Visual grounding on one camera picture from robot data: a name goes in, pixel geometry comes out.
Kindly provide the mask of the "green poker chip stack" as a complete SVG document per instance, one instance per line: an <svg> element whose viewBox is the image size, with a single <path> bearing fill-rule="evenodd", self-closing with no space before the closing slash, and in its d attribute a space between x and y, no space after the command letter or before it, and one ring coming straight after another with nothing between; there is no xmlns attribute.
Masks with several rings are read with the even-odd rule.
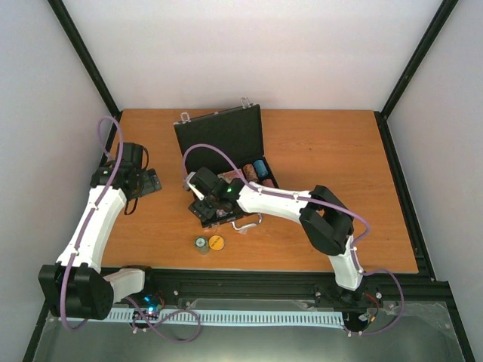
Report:
<svg viewBox="0 0 483 362"><path fill-rule="evenodd" d="M196 250L203 255L207 254L210 251L208 239L204 236L198 236L195 240L194 245Z"/></svg>

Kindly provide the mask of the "yellow dealer button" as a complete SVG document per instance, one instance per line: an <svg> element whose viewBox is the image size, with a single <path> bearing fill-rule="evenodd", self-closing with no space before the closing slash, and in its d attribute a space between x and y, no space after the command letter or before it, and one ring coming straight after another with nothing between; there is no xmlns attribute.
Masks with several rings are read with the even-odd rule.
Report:
<svg viewBox="0 0 483 362"><path fill-rule="evenodd" d="M225 247L225 240L220 235L213 235L208 239L208 246L211 250L220 251Z"/></svg>

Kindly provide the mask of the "red playing card deck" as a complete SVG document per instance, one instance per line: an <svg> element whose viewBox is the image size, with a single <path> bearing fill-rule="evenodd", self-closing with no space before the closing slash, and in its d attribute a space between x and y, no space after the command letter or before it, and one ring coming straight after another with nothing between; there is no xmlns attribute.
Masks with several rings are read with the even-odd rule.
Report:
<svg viewBox="0 0 483 362"><path fill-rule="evenodd" d="M226 181L227 183L231 183L234 179L243 180L245 176L240 169L237 169L237 170L231 170L220 174L220 178Z"/></svg>

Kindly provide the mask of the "red poker chip stack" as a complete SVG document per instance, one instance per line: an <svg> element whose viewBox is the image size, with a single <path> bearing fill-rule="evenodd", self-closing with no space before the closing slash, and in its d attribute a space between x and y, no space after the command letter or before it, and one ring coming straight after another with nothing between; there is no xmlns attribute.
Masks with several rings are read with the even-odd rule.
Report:
<svg viewBox="0 0 483 362"><path fill-rule="evenodd" d="M270 188L274 188L275 187L275 184L273 183L273 181L271 179L265 179L264 181L262 181L262 184L266 187L270 187Z"/></svg>

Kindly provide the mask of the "blue poker chip stack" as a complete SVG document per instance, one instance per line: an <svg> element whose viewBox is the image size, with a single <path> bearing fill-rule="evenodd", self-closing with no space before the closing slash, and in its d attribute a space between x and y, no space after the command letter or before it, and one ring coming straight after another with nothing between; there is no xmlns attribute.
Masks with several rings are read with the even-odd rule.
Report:
<svg viewBox="0 0 483 362"><path fill-rule="evenodd" d="M263 179L269 175L269 171L262 159L256 160L253 166L259 178Z"/></svg>

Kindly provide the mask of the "black poker set case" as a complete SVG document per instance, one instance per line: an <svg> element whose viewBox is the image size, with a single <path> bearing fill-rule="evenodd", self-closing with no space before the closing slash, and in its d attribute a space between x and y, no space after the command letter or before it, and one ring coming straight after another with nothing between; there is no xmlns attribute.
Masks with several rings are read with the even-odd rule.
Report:
<svg viewBox="0 0 483 362"><path fill-rule="evenodd" d="M186 156L183 166L187 173L205 167L220 178L222 173L242 171L246 164L262 159L269 175L258 177L258 183L271 179L278 186L265 157L260 105L247 98L238 107L194 118L184 112L181 120L174 123L174 131L181 154ZM233 184L221 180L228 186Z"/></svg>

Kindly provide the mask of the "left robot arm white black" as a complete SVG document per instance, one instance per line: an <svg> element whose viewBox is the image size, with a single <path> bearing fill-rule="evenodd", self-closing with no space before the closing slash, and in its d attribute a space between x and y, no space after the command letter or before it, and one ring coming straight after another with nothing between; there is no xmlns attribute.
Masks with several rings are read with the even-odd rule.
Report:
<svg viewBox="0 0 483 362"><path fill-rule="evenodd" d="M146 304L157 285L149 266L126 265L101 274L106 244L119 214L130 216L140 198L161 190L147 149L136 143L117 148L115 158L91 177L88 202L65 250L53 265L43 265L38 280L46 305L62 321L105 319L127 296Z"/></svg>

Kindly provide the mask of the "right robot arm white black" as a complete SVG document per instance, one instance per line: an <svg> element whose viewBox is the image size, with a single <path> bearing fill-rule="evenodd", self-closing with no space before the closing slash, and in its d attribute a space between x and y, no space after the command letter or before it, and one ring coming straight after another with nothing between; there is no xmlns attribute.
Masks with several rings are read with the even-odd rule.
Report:
<svg viewBox="0 0 483 362"><path fill-rule="evenodd" d="M202 225L213 224L219 210L227 216L266 214L295 222L310 244L328 256L337 286L350 291L359 288L361 275L350 251L354 217L344 212L345 206L329 189L316 186L311 192L293 192L240 178L228 183L206 167L189 173L184 183L195 198L189 210Z"/></svg>

